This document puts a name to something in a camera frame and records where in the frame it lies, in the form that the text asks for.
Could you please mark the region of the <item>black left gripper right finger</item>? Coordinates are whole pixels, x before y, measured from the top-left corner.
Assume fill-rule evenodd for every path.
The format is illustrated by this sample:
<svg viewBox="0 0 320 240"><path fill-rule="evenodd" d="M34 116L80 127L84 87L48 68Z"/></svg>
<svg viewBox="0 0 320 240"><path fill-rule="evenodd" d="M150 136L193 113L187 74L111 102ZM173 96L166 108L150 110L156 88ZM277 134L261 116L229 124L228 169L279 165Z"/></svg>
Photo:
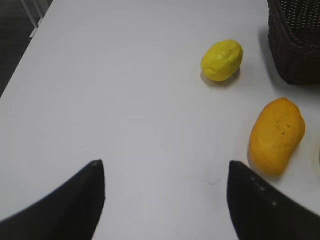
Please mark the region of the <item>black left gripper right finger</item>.
<svg viewBox="0 0 320 240"><path fill-rule="evenodd" d="M318 240L320 217L240 161L228 167L227 205L240 240Z"/></svg>

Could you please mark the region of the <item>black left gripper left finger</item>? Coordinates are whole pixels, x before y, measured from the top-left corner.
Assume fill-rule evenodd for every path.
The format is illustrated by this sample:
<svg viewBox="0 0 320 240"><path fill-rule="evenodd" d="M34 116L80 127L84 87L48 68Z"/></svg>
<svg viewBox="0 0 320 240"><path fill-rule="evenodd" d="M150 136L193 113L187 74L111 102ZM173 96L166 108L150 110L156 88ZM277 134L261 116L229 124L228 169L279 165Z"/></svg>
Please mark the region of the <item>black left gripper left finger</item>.
<svg viewBox="0 0 320 240"><path fill-rule="evenodd" d="M105 203L102 160L93 160L43 199L1 220L2 240L90 240Z"/></svg>

